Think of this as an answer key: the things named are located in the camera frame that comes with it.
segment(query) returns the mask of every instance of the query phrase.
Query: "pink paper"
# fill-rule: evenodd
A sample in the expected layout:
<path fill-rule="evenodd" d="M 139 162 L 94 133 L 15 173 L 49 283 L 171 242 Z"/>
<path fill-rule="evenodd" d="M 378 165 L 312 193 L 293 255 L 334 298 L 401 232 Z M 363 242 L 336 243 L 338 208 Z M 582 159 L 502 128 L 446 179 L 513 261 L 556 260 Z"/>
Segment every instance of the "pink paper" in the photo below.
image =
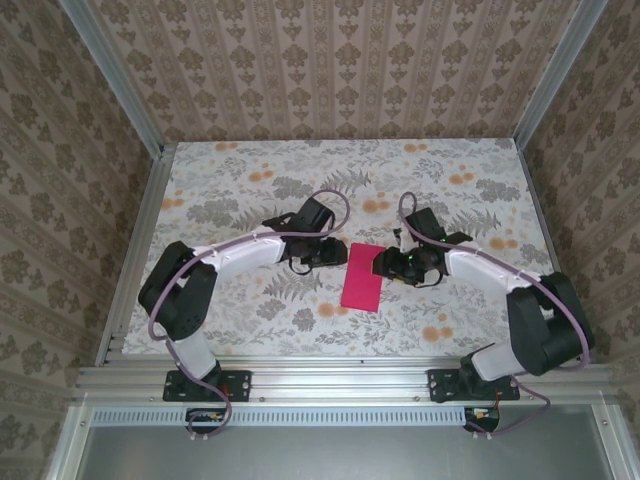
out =
<path fill-rule="evenodd" d="M 384 247 L 377 245 L 351 244 L 340 305 L 368 312 L 378 311 L 382 277 L 371 273 L 371 269 L 373 259 L 384 250 Z"/>

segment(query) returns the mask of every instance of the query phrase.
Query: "aluminum frame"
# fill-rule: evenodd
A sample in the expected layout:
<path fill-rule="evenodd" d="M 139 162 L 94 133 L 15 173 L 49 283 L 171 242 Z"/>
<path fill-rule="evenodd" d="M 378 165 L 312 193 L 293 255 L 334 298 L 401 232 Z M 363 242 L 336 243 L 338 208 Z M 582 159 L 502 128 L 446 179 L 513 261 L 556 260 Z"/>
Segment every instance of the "aluminum frame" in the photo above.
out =
<path fill-rule="evenodd" d="M 145 107 L 145 99 L 131 82 L 126 66 L 117 58 L 109 45 L 109 41 L 100 29 L 100 22 L 91 11 L 89 2 L 61 0 L 60 3 L 94 61 L 100 67 L 100 71 L 138 132 L 151 158 L 157 160 L 162 152 L 164 135 L 149 115 Z"/>
<path fill-rule="evenodd" d="M 578 5 L 513 132 L 519 150 L 524 150 L 531 140 L 606 5 L 607 0 L 590 0 Z"/>
<path fill-rule="evenodd" d="M 95 407 L 166 408 L 168 405 L 162 402 L 162 391 L 167 371 L 175 369 L 170 356 L 123 354 L 122 348 L 175 152 L 175 145 L 168 146 L 152 167 L 96 358 L 97 367 L 80 371 L 48 480 L 75 478 Z M 554 268 L 559 269 L 529 170 L 521 151 L 518 154 L 551 262 Z M 419 409 L 434 406 L 429 397 L 425 372 L 432 368 L 459 366 L 459 358 L 456 357 L 229 356 L 219 357 L 219 360 L 225 369 L 253 372 L 248 407 L 255 409 L 345 406 Z M 634 475 L 640 471 L 638 459 L 620 409 L 612 405 L 615 396 L 610 384 L 609 367 L 591 365 L 577 372 L 549 372 L 543 377 L 525 376 L 522 383 L 548 396 L 554 404 L 591 405 L 614 477 L 619 480 L 635 478 Z M 446 405 L 490 403 L 450 402 Z M 524 396 L 515 405 L 541 403 L 537 398 Z M 201 407 L 203 404 L 171 405 Z"/>
<path fill-rule="evenodd" d="M 124 259 L 122 272 L 118 279 L 118 285 L 116 286 L 100 347 L 96 355 L 95 365 L 97 366 L 104 364 L 112 338 L 120 337 L 124 340 L 129 327 L 137 292 L 140 287 L 140 279 L 147 260 L 147 253 L 153 238 L 153 230 L 160 214 L 164 191 L 171 176 L 171 166 L 173 165 L 176 148 L 177 145 L 175 144 L 167 145 L 162 151 L 160 159 L 154 161 L 151 166 L 147 187 L 140 203 L 140 210 L 131 233 L 127 255 Z"/>

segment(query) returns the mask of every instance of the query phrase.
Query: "floral tablecloth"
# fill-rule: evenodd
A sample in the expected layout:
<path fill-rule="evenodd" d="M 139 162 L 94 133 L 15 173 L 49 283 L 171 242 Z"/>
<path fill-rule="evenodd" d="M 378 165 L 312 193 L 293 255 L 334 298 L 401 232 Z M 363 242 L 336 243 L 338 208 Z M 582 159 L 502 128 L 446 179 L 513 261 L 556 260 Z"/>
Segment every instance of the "floral tablecloth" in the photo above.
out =
<path fill-rule="evenodd" d="M 518 267 L 551 263 L 510 139 L 325 140 L 183 143 L 148 254 L 147 277 L 164 248 L 207 245 L 297 211 L 316 189 L 345 193 L 352 206 L 339 237 L 347 244 L 396 245 L 398 197 L 416 193 L 448 233 L 463 231 Z M 338 219 L 340 200 L 319 199 Z M 226 355 L 463 355 L 507 335 L 504 302 L 446 277 L 414 289 L 383 281 L 380 308 L 340 306 L 346 265 L 297 276 L 283 264 L 216 287 L 205 322 L 214 352 Z M 124 353 L 164 353 L 136 305 Z"/>

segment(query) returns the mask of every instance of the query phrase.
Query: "damask wallpaper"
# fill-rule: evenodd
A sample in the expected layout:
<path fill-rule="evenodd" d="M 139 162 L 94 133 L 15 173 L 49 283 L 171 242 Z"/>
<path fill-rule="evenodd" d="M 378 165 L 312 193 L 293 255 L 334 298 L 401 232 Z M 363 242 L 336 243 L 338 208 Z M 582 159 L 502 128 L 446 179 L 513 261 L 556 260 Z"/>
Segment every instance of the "damask wallpaper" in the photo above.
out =
<path fill-rule="evenodd" d="M 609 1 L 525 156 L 640 431 L 640 1 Z"/>
<path fill-rule="evenodd" d="M 149 164 L 57 2 L 0 2 L 0 478 L 45 471 Z"/>
<path fill-rule="evenodd" d="M 510 137 L 567 0 L 90 0 L 165 142 Z"/>

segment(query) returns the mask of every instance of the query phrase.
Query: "black mounting bracket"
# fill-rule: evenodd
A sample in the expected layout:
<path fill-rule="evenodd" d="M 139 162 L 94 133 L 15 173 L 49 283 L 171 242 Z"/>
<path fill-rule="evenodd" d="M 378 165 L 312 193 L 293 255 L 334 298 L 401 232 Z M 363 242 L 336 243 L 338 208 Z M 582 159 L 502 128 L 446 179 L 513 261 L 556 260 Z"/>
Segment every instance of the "black mounting bracket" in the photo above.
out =
<path fill-rule="evenodd" d="M 232 402 L 248 402 L 251 394 L 251 372 L 249 370 L 222 370 L 216 387 Z M 165 402 L 221 402 L 222 399 L 200 385 L 196 385 L 180 370 L 167 373 L 162 399 Z"/>
<path fill-rule="evenodd" d="M 520 390 L 511 386 L 511 377 L 502 377 L 493 382 L 486 382 L 482 389 L 473 393 L 463 387 L 460 369 L 441 368 L 427 370 L 427 386 L 431 401 L 436 403 L 452 401 L 495 401 L 497 395 L 500 401 L 520 400 Z"/>

